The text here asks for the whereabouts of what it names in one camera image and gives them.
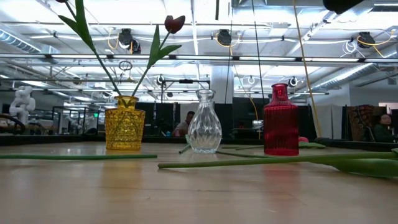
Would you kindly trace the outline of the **clear glass vase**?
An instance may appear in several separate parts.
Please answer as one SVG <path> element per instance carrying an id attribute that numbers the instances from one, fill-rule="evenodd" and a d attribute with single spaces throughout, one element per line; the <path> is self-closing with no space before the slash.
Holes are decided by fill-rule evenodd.
<path id="1" fill-rule="evenodd" d="M 213 98 L 216 91 L 196 91 L 199 104 L 186 135 L 187 142 L 196 153 L 215 153 L 222 139 L 222 127 L 214 110 Z"/>

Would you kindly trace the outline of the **yellow glass vase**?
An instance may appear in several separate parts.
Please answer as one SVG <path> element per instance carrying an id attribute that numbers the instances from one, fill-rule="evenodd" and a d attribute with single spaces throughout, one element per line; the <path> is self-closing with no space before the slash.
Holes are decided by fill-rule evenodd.
<path id="1" fill-rule="evenodd" d="M 115 96 L 117 107 L 105 110 L 106 149 L 140 151 L 146 112 L 136 109 L 135 96 Z"/>

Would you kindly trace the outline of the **person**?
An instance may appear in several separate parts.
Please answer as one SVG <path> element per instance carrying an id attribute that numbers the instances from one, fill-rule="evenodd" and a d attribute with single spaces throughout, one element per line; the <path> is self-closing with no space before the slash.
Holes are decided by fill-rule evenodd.
<path id="1" fill-rule="evenodd" d="M 382 114 L 376 117 L 376 123 L 373 126 L 373 136 L 376 142 L 397 143 L 398 136 L 392 133 L 392 118 L 389 114 Z"/>
<path id="2" fill-rule="evenodd" d="M 172 132 L 172 137 L 184 137 L 188 133 L 188 128 L 195 112 L 189 111 L 184 121 L 179 123 Z"/>

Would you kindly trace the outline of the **large-leafed green tulip stem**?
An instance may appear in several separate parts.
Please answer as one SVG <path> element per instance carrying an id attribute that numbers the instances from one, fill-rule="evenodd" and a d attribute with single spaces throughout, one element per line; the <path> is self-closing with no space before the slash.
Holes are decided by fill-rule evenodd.
<path id="1" fill-rule="evenodd" d="M 108 69 L 106 68 L 105 64 L 103 63 L 102 59 L 100 58 L 100 55 L 96 51 L 95 45 L 93 43 L 93 39 L 91 38 L 89 28 L 88 28 L 88 23 L 86 21 L 86 16 L 85 16 L 85 6 L 84 6 L 84 0 L 74 0 L 75 1 L 75 10 L 72 9 L 69 0 L 56 0 L 58 3 L 66 5 L 68 11 L 72 15 L 72 19 L 58 15 L 58 17 L 69 27 L 71 28 L 84 43 L 90 48 L 90 50 L 94 53 L 96 56 L 97 60 L 99 61 L 99 64 L 101 65 L 102 69 L 105 71 L 107 74 L 110 82 L 112 83 L 114 90 L 116 93 L 121 96 L 121 92 L 119 91 L 119 88 L 116 86 L 115 81 L 113 80 L 111 74 L 109 73 Z"/>

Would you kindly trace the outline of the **thin green stem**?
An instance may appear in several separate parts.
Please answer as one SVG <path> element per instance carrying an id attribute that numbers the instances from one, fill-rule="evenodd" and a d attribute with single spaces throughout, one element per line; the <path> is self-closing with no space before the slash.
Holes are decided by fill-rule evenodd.
<path id="1" fill-rule="evenodd" d="M 114 159 L 150 159 L 157 158 L 155 154 L 120 154 L 120 155 L 35 155 L 35 154 L 1 154 L 0 159 L 30 159 L 30 160 L 60 160 L 60 161 L 84 161 L 84 160 L 114 160 Z"/>

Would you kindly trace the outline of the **dark maroon artificial tulip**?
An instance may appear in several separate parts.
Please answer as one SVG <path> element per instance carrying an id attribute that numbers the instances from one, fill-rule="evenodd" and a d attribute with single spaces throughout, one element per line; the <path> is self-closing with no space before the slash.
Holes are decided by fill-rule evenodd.
<path id="1" fill-rule="evenodd" d="M 138 81 L 133 93 L 131 96 L 135 96 L 142 81 L 147 75 L 147 72 L 150 68 L 160 59 L 164 58 L 169 53 L 179 49 L 181 45 L 168 45 L 164 47 L 166 40 L 168 39 L 170 34 L 176 34 L 184 25 L 185 23 L 185 16 L 180 16 L 175 18 L 173 16 L 167 16 L 164 21 L 164 27 L 167 30 L 166 36 L 163 38 L 163 41 L 160 41 L 160 29 L 159 25 L 156 25 L 155 32 L 153 35 L 152 44 L 150 47 L 150 54 L 148 63 L 146 66 L 146 70 L 144 71 L 143 75 L 141 76 L 140 80 Z"/>

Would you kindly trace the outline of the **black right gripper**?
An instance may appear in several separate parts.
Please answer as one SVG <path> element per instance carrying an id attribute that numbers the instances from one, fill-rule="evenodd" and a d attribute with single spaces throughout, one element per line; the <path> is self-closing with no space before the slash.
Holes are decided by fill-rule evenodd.
<path id="1" fill-rule="evenodd" d="M 363 1 L 364 0 L 323 0 L 323 5 L 329 11 L 342 14 Z"/>

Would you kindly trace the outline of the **black partition panel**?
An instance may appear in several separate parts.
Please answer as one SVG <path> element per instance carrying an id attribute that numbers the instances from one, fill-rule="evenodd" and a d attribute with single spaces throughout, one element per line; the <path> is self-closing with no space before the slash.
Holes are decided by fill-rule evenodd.
<path id="1" fill-rule="evenodd" d="M 221 123 L 224 139 L 259 139 L 259 133 L 253 129 L 254 120 L 263 120 L 262 100 L 233 98 L 231 104 L 215 104 L 215 112 Z M 298 106 L 298 133 L 312 141 L 317 137 L 310 106 Z"/>
<path id="2" fill-rule="evenodd" d="M 144 136 L 171 136 L 180 122 L 180 105 L 177 103 L 138 103 L 137 110 L 146 112 Z"/>

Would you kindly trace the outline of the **red glass vase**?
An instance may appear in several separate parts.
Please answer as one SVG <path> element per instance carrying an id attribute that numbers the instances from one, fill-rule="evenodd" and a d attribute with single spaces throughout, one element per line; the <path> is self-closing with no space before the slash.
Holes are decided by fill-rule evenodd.
<path id="1" fill-rule="evenodd" d="M 264 153 L 299 155 L 299 108 L 288 97 L 288 85 L 272 85 L 272 97 L 264 107 Z"/>

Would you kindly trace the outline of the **black background stand frame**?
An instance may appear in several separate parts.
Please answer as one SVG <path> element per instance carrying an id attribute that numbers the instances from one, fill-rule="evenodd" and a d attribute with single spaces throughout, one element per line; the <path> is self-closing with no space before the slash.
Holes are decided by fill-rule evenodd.
<path id="1" fill-rule="evenodd" d="M 179 84 L 184 84 L 184 85 L 188 85 L 188 84 L 194 84 L 197 83 L 199 84 L 199 86 L 201 88 L 205 88 L 203 86 L 203 83 L 206 83 L 207 89 L 210 89 L 211 87 L 211 82 L 209 80 L 192 80 L 192 79 L 179 79 L 179 80 L 166 80 L 163 79 L 160 81 L 160 102 L 163 103 L 165 101 L 164 99 L 164 93 L 167 92 L 167 90 L 174 84 L 174 83 L 179 83 Z"/>

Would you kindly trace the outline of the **patterned hanging cloth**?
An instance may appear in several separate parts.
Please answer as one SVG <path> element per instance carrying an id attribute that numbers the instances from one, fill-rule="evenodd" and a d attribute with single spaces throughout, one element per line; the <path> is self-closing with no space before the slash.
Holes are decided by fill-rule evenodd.
<path id="1" fill-rule="evenodd" d="M 373 128 L 377 117 L 386 112 L 385 106 L 359 105 L 348 107 L 353 141 L 374 142 Z"/>

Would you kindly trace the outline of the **long ceiling light bar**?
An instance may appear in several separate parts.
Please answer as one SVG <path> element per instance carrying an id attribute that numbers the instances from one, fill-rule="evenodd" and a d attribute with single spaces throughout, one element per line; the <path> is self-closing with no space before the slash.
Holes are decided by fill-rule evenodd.
<path id="1" fill-rule="evenodd" d="M 97 59 L 90 54 L 0 54 L 0 58 L 34 58 L 34 59 Z M 108 60 L 148 60 L 149 55 L 99 55 Z M 302 57 L 255 57 L 255 56 L 214 56 L 214 55 L 166 55 L 161 60 L 206 60 L 206 61 L 260 61 L 260 62 L 303 62 Z M 325 63 L 398 63 L 398 58 L 333 58 L 306 57 L 307 62 Z"/>

